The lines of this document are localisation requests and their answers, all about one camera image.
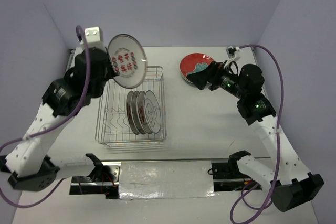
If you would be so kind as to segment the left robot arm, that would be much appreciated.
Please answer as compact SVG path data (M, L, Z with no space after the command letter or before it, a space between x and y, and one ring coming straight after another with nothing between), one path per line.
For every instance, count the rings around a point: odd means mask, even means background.
M76 55L75 65L53 81L44 95L38 113L18 145L1 156L1 171L10 173L15 190L41 191L57 179L83 176L98 181L111 170L94 154L79 157L49 157L58 135L78 114L76 107L88 106L102 96L106 82L116 76L105 49L96 47Z

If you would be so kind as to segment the red teal wave plate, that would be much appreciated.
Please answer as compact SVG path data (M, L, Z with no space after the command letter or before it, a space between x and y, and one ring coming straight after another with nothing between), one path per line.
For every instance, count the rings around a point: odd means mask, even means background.
M191 81L189 81L189 79L187 78L187 75L188 75L188 74L194 74L194 73L203 71L203 70L205 70L207 67L208 67L208 64L207 64L207 63L204 63L204 62L203 62L203 63L197 63L197 64L194 66L194 69L193 69L193 70L188 71L186 65L180 65L180 74L181 74L182 78L183 78L188 84L193 85L193 83L192 83Z
M206 54L203 53L192 53L187 56L185 56L181 62L180 65L186 65L188 71L191 71L194 69L194 66L197 63L207 63L208 65L214 61L214 59Z

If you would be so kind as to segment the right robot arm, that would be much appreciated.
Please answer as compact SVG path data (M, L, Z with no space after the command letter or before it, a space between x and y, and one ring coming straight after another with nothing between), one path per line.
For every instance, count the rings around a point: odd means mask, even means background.
M314 199L324 181L321 175L311 173L277 126L276 111L262 93L264 78L258 66L246 64L234 74L229 64L212 61L204 70L188 73L187 79L200 90L210 83L210 90L222 88L238 98L239 114L259 136L278 169L272 170L248 151L240 151L229 157L228 171L233 177L247 175L267 191L275 182L271 200L281 212Z

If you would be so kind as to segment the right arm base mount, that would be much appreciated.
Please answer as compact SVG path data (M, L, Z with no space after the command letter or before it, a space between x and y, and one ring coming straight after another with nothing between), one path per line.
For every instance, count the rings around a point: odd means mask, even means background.
M245 190L253 187L253 179L238 170L237 161L245 156L250 156L250 153L239 151L230 155L227 161L211 163L207 173L213 178L214 192L241 191L244 186Z

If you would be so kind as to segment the white plate teal rim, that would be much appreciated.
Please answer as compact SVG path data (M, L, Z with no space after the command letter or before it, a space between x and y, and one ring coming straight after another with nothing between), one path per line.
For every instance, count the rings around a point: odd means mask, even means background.
M142 125L140 123L139 116L138 116L138 108L137 108L138 95L139 95L139 91L134 91L131 97L131 112L132 112L132 117L133 117L133 121L134 121L134 125L136 129L139 131L140 134L145 134L145 131L142 128Z

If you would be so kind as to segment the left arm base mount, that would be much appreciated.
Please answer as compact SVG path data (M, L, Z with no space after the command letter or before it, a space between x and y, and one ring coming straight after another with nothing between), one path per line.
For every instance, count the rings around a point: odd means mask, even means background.
M102 162L94 154L86 154L94 165L88 176L72 177L70 195L104 195L105 199L119 199L120 162Z

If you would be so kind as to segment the white bowl plate red characters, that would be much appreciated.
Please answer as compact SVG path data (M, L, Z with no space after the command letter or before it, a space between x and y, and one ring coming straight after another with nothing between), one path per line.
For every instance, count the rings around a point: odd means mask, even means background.
M134 89L144 80L148 61L142 45L128 34L119 34L109 42L107 51L116 76L123 88Z

